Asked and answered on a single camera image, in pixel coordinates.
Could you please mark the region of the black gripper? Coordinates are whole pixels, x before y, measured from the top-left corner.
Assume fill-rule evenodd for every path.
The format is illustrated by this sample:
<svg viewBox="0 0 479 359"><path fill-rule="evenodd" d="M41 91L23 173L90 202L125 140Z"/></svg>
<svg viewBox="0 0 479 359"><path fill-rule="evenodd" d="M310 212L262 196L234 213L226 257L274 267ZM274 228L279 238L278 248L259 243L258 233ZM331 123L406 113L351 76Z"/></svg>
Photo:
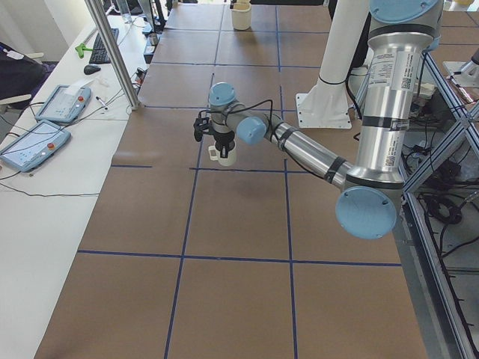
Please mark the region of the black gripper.
<svg viewBox="0 0 479 359"><path fill-rule="evenodd" d="M219 153L221 158L227 158L229 154L229 147L234 141L235 134L233 131L226 133L214 132L213 137L215 140L215 146L220 147Z"/></svg>

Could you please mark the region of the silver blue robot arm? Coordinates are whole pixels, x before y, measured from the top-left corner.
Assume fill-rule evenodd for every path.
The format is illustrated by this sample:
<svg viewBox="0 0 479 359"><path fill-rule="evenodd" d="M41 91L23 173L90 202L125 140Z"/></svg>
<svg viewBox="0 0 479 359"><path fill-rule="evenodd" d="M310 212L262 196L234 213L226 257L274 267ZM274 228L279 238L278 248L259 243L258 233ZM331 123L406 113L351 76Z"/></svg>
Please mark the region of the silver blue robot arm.
<svg viewBox="0 0 479 359"><path fill-rule="evenodd" d="M195 139L211 135L210 158L224 166L235 162L236 140L250 145L270 141L341 190L335 213L348 233L383 237L395 226L403 193L400 153L419 60L439 39L442 9L440 1L339 1L317 83L296 97L298 126L274 114L255 114L236 98L232 85L219 82L210 88L209 108L195 121ZM361 36L373 58L364 81L359 151L349 163L304 129L347 127L346 103L338 96Z"/></svg>

